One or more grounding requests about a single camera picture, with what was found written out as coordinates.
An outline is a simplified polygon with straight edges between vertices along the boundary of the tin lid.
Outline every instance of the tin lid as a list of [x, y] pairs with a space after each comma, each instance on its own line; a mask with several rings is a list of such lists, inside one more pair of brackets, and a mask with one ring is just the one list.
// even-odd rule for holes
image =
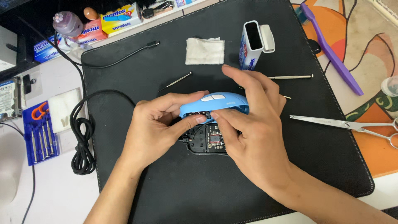
[[263, 52], [264, 53], [272, 53], [275, 51], [275, 41], [269, 28], [269, 25], [261, 25], [260, 33], [263, 41]]

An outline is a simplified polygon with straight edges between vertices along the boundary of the blue computer mouse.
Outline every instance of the blue computer mouse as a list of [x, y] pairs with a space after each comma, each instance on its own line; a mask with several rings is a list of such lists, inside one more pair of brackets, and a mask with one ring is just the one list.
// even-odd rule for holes
[[186, 118], [189, 115], [203, 114], [207, 118], [203, 123], [206, 123], [212, 120], [210, 116], [212, 110], [225, 108], [237, 109], [244, 114], [249, 114], [249, 104], [246, 97], [231, 92], [215, 92], [202, 97], [198, 101], [182, 105], [179, 109], [179, 116]]

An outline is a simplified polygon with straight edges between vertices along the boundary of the brown object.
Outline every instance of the brown object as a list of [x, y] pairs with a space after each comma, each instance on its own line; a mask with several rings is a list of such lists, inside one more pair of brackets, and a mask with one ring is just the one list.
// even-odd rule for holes
[[96, 20], [98, 18], [97, 12], [90, 7], [86, 7], [83, 10], [83, 13], [84, 13], [84, 16], [89, 20]]

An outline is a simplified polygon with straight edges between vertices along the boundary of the fingernail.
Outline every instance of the fingernail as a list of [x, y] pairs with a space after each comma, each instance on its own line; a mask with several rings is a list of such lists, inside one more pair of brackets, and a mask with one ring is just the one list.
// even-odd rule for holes
[[196, 118], [195, 120], [196, 120], [196, 122], [198, 122], [198, 124], [200, 124], [200, 123], [203, 123], [206, 121], [206, 117], [200, 116], [200, 117]]
[[210, 112], [210, 115], [214, 118], [214, 120], [219, 117], [219, 115], [214, 111]]

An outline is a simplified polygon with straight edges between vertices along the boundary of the mentos tin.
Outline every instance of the mentos tin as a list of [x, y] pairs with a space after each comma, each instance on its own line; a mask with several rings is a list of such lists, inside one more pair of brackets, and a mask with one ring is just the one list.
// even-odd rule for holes
[[260, 28], [255, 20], [243, 25], [239, 50], [241, 70], [254, 70], [261, 52], [271, 53], [274, 51], [275, 43], [268, 25], [262, 25]]

